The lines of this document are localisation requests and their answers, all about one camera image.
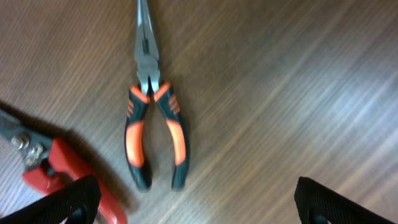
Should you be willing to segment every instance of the wooden surface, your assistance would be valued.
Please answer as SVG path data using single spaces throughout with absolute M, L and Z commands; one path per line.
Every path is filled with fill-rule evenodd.
M 124 153 L 135 1 L 0 1 L 0 101 L 60 133 L 118 196 L 130 223 L 300 223 L 307 176 L 398 222 L 398 2 L 149 0 L 190 130 L 183 192 L 150 106 L 152 189 Z M 41 198 L 0 140 L 0 215 Z

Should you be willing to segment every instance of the wooden table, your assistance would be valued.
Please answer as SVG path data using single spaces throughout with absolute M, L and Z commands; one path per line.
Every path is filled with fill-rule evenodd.
M 190 130 L 183 192 L 170 189 L 173 142 L 153 104 L 144 128 L 151 191 L 138 192 L 127 168 L 135 1 L 1 0 L 0 108 L 65 137 L 130 223 L 300 223 L 300 176 L 398 222 L 397 1 L 149 5 L 163 77 Z M 3 139 L 0 152 L 5 216 L 41 195 Z

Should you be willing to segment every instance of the red handle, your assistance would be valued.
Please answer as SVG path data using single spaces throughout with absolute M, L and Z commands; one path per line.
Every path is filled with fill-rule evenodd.
M 97 177 L 101 189 L 101 200 L 98 209 L 109 223 L 127 223 L 126 214 L 124 214 L 124 211 L 119 206 L 118 201 L 105 187 L 93 169 L 64 140 L 59 138 L 54 139 L 49 155 L 49 162 L 57 172 L 67 173 L 73 180 L 90 174 Z M 45 175 L 43 168 L 26 172 L 23 177 L 29 185 L 44 194 L 52 193 L 64 186 L 60 182 L 58 175 L 55 178 L 48 177 Z

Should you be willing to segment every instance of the red-handled tool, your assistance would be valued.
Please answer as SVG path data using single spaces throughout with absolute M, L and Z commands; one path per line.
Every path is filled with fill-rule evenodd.
M 25 165 L 22 178 L 32 188 L 47 195 L 65 186 L 61 173 L 68 174 L 73 180 L 94 175 L 102 195 L 99 211 L 109 223 L 127 223 L 127 217 L 118 201 L 93 169 L 64 140 L 33 131 L 2 110 L 0 134 L 20 152 Z
M 155 41 L 152 21 L 146 0 L 137 0 L 137 32 L 135 59 L 139 86 L 129 91 L 126 122 L 126 154 L 131 174 L 138 189 L 148 190 L 152 183 L 151 170 L 142 152 L 142 129 L 144 115 L 150 103 L 152 90 L 154 100 L 166 118 L 173 137 L 175 169 L 172 189 L 180 190 L 188 174 L 190 145 L 188 133 L 181 117 L 180 107 L 170 83 L 160 82 L 159 51 Z

